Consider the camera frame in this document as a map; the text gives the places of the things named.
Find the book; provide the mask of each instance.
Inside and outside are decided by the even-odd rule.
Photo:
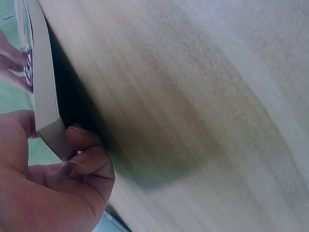
[[[71,158],[65,125],[59,113],[49,32],[37,0],[21,0],[18,27],[28,65],[24,72],[33,93],[36,130],[50,149],[62,160]]]

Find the fingernail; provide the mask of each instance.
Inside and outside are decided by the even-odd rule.
[[[83,129],[79,124],[74,123],[72,126],[68,127],[78,131],[81,135],[87,135],[88,131]]]
[[[71,163],[83,164],[87,159],[87,154],[82,152],[79,155],[74,156],[72,159],[69,160]]]

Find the wooden surface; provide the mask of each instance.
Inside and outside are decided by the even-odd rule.
[[[307,1],[40,3],[117,143],[132,231],[308,231]]]

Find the wood grain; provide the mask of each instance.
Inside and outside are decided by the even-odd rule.
[[[307,2],[40,4],[117,142],[132,231],[308,231]]]

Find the hand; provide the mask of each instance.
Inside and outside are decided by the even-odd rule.
[[[19,77],[12,72],[22,72],[26,65],[26,56],[9,43],[3,31],[0,30],[0,79],[27,92],[32,92],[26,78]]]
[[[97,135],[69,127],[65,163],[28,166],[28,138],[37,138],[34,113],[0,115],[0,231],[90,232],[109,200],[114,172]]]

